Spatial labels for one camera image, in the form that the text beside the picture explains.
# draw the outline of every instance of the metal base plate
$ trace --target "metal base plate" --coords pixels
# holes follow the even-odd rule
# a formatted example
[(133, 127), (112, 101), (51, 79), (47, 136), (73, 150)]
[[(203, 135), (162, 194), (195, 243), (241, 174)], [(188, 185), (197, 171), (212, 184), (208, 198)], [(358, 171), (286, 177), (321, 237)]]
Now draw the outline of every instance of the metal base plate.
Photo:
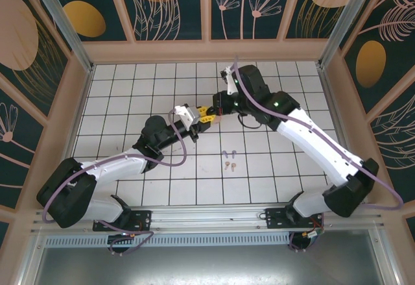
[[(121, 229), (127, 231), (148, 231), (151, 224), (151, 210), (133, 210), (129, 222)], [(94, 222), (92, 231), (110, 232), (112, 229), (104, 226), (102, 223)]]
[[(322, 226), (321, 214), (315, 214), (311, 217)], [(265, 221), (268, 229), (312, 229), (314, 227), (314, 223), (310, 218), (301, 218), (297, 224), (292, 224), (287, 219), (284, 208), (267, 208), (265, 210)]]

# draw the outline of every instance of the grid tile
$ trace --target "grid tile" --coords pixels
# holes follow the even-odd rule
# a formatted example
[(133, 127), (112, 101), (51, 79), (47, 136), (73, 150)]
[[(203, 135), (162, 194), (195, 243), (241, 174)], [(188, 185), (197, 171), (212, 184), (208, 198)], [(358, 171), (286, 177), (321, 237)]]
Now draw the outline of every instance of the grid tile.
[[(287, 91), (311, 118), (337, 140), (314, 62), (240, 62), (257, 65), (272, 92)], [(176, 105), (211, 106), (225, 90), (219, 71), (232, 62), (128, 64), (97, 66), (73, 156), (93, 161), (125, 151), (137, 142), (151, 115), (167, 121)], [(217, 118), (196, 143), (185, 139), (187, 162), (158, 165), (100, 189), (117, 193), (131, 206), (287, 202), (302, 190), (326, 187), (324, 172), (293, 143), (264, 125), (244, 128), (237, 115)], [(252, 117), (243, 118), (258, 127)], [(228, 152), (228, 158), (221, 151)], [(237, 154), (232, 158), (231, 152)], [(163, 162), (182, 160), (180, 143), (162, 150)], [(236, 164), (234, 171), (231, 164)]]

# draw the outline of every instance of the white tile floor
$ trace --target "white tile floor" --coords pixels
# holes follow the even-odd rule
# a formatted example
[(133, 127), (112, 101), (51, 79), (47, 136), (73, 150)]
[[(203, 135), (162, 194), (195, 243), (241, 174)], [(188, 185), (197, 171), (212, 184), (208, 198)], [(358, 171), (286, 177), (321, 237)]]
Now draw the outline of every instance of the white tile floor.
[[(314, 62), (241, 62), (256, 65), (272, 92), (290, 93), (314, 121), (336, 138)], [(211, 106), (225, 90), (219, 71), (229, 62), (99, 65), (78, 130), (73, 156), (94, 160), (129, 149), (146, 119), (167, 119), (174, 105)], [(251, 117), (244, 123), (255, 127)], [(237, 116), (186, 140), (189, 157), (181, 167), (158, 166), (140, 176), (117, 180), (98, 191), (116, 193), (130, 206), (287, 202), (301, 190), (325, 186), (324, 172), (301, 149), (265, 126), (243, 128)], [(237, 151), (234, 159), (221, 155)], [(163, 150), (179, 162), (179, 143)], [(236, 163), (235, 171), (225, 162)]]

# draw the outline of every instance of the black mounting bracket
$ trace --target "black mounting bracket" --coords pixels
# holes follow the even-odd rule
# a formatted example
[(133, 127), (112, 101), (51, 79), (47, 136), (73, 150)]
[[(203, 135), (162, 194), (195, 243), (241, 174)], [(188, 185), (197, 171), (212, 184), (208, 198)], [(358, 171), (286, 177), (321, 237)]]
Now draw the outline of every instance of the black mounting bracket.
[[(311, 216), (319, 225), (322, 226), (322, 214)], [(285, 207), (267, 208), (265, 210), (265, 218), (268, 229), (312, 229), (313, 221), (308, 218), (300, 218), (296, 223), (290, 221), (286, 216)]]
[[(151, 225), (151, 210), (132, 210), (128, 221), (123, 225), (121, 230), (127, 231), (149, 231)], [(102, 223), (94, 222), (92, 231), (95, 232), (112, 232), (114, 230), (104, 226)]]

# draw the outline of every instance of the purple cable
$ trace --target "purple cable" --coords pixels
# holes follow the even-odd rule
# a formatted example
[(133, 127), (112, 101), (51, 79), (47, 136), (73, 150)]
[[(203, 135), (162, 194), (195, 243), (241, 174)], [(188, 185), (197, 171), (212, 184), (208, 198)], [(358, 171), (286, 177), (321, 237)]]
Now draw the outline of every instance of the purple cable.
[[(88, 167), (85, 167), (84, 169), (81, 169), (80, 171), (77, 171), (76, 173), (74, 173), (73, 175), (71, 175), (68, 179), (66, 179), (56, 189), (56, 191), (51, 195), (51, 198), (47, 201), (47, 203), (45, 205), (45, 208), (43, 209), (43, 213), (41, 215), (42, 216), (41, 218), (42, 218), (43, 222), (45, 222), (45, 223), (53, 223), (54, 222), (54, 220), (48, 220), (48, 219), (46, 219), (47, 211), (48, 211), (49, 207), (51, 206), (52, 202), (54, 201), (54, 199), (56, 199), (56, 196), (58, 196), (58, 194), (65, 188), (65, 186), (68, 183), (70, 183), (73, 179), (77, 178), (79, 175), (81, 175), (81, 174), (83, 174), (83, 173), (85, 173), (85, 172), (87, 172), (87, 171), (89, 171), (89, 170), (91, 170), (93, 168), (100, 167), (102, 165), (105, 165), (105, 164), (108, 164), (108, 163), (111, 163), (111, 162), (115, 162), (116, 160), (120, 160), (120, 159), (124, 159), (124, 158), (125, 159), (127, 159), (127, 158), (144, 158), (145, 160), (149, 160), (151, 162), (154, 162), (154, 163), (157, 163), (157, 164), (160, 164), (160, 165), (164, 165), (164, 166), (169, 166), (169, 167), (177, 167), (177, 166), (180, 166), (180, 165), (184, 164), (184, 162), (187, 159), (187, 150), (186, 150), (186, 146), (184, 144), (183, 138), (180, 135), (179, 130), (174, 125), (173, 120), (171, 118), (171, 115), (173, 113), (174, 113), (174, 109), (169, 112), (169, 115), (168, 115), (169, 123), (170, 123), (171, 127), (173, 128), (174, 132), (176, 133), (176, 135), (177, 135), (177, 137), (178, 137), (178, 139), (179, 139), (179, 141), (180, 141), (180, 143), (182, 145), (182, 148), (183, 148), (183, 159), (179, 163), (177, 163), (177, 164), (170, 164), (170, 163), (161, 162), (159, 160), (155, 160), (155, 159), (153, 159), (151, 157), (147, 157), (147, 156), (144, 156), (144, 155), (129, 155), (129, 154), (123, 154), (123, 155), (119, 155), (119, 156), (116, 156), (116, 157), (113, 157), (113, 158), (108, 158), (106, 160), (103, 160), (102, 162), (99, 162), (99, 163), (96, 163), (94, 165), (90, 165)], [(107, 223), (107, 222), (105, 222), (103, 220), (98, 220), (98, 222), (102, 223), (103, 225), (106, 225), (110, 229), (113, 229), (113, 230), (116, 230), (118, 232), (122, 232), (122, 233), (125, 233), (125, 234), (135, 234), (135, 235), (150, 234), (139, 245), (133, 247), (131, 249), (131, 251), (129, 251), (128, 253), (131, 253), (132, 251), (135, 251), (136, 249), (140, 248), (141, 245), (143, 245), (145, 242), (147, 242), (154, 235), (154, 232), (152, 232), (152, 231), (145, 231), (145, 232), (143, 232), (143, 231), (127, 231), (127, 230), (123, 230), (123, 229), (119, 229), (117, 227), (114, 227), (113, 225), (110, 225), (109, 223)], [(130, 238), (125, 237), (125, 238), (121, 238), (121, 239), (115, 240), (110, 245), (110, 249), (112, 250), (112, 245), (114, 243), (116, 243), (116, 241), (118, 242), (120, 240), (126, 240), (126, 239), (130, 239)]]
[(351, 164), (354, 168), (356, 168), (359, 171), (361, 171), (362, 173), (364, 173), (366, 176), (370, 177), (372, 180), (374, 180), (374, 181), (378, 182), (379, 184), (381, 184), (382, 186), (384, 186), (398, 200), (398, 204), (396, 206), (379, 206), (379, 205), (376, 205), (376, 204), (364, 204), (363, 207), (365, 207), (365, 208), (376, 208), (376, 209), (381, 209), (381, 210), (398, 210), (398, 209), (402, 208), (402, 206), (403, 206), (402, 198), (400, 197), (400, 195), (398, 193), (396, 193), (396, 191), (394, 189), (392, 189), (387, 183), (383, 182), (381, 179), (376, 177), (374, 174), (370, 173), (370, 171), (368, 171), (368, 170), (364, 169), (363, 167), (361, 167), (360, 165), (356, 164), (351, 158), (346, 156), (335, 144), (333, 144), (329, 139), (327, 139), (321, 132), (319, 132), (318, 130), (316, 130), (315, 128), (313, 128), (311, 125), (307, 124), (304, 121), (301, 121), (299, 119), (296, 119), (296, 118), (293, 118), (293, 117), (290, 117), (290, 116), (286, 116), (284, 114), (280, 114), (280, 113), (271, 111), (271, 110), (263, 107), (262, 105), (260, 105), (257, 101), (255, 101), (255, 99), (250, 95), (250, 93), (246, 89), (246, 87), (245, 87), (245, 85), (242, 81), (241, 75), (239, 74), (237, 58), (235, 59), (235, 62), (233, 63), (233, 66), (231, 67), (231, 69), (235, 71), (237, 79), (239, 81), (239, 85), (241, 86), (241, 89), (242, 89), (243, 93), (245, 94), (245, 96), (247, 96), (249, 101), (251, 101), (251, 103), (254, 106), (256, 106), (258, 109), (260, 109), (261, 111), (263, 111), (265, 113), (268, 113), (268, 114), (270, 114), (272, 116), (275, 116), (277, 118), (286, 119), (286, 120), (289, 120), (289, 121), (294, 121), (294, 122), (304, 126), (308, 130), (312, 131), (320, 139), (325, 141), (333, 150), (335, 150), (345, 161), (347, 161), (349, 164)]

